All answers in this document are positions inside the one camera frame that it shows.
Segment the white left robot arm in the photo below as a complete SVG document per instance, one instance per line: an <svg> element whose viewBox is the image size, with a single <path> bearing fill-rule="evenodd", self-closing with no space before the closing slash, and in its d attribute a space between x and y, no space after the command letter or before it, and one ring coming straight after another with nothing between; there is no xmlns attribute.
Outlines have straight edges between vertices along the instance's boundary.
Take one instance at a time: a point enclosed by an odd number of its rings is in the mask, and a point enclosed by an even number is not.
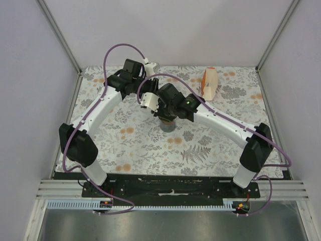
<svg viewBox="0 0 321 241"><path fill-rule="evenodd" d="M110 193L110 184L105 182L107 174L97 160L98 148L93 141L95 133L108 114L128 95L136 94L142 81L158 70L158 63L142 64L126 59L122 69L107 77L104 88L86 111L72 124L59 127L63 161L78 163L86 178L94 182L93 191L99 197Z"/></svg>

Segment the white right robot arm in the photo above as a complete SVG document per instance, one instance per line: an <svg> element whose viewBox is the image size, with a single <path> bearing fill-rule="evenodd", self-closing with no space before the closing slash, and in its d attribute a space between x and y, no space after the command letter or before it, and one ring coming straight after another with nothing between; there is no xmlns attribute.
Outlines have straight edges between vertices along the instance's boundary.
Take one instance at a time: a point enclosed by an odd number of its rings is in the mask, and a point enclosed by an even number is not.
<svg viewBox="0 0 321 241"><path fill-rule="evenodd" d="M158 96L157 113L169 120L180 118L205 125L234 141L242 150L240 166L230 184L230 193L242 197L248 191L248 185L259 173L273 150L271 131L268 125L261 123L253 126L241 123L237 119L224 115L204 102L199 96L184 96L172 84L165 84Z"/></svg>

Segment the green glass coffee dripper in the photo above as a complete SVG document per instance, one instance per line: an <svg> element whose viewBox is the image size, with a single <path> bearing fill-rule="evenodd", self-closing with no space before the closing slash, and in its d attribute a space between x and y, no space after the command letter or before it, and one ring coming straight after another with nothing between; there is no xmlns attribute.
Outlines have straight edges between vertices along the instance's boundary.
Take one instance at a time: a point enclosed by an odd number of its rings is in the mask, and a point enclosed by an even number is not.
<svg viewBox="0 0 321 241"><path fill-rule="evenodd" d="M158 119L164 125L174 125L175 124L175 120L174 119L166 119L166 118L161 117L161 116L159 116Z"/></svg>

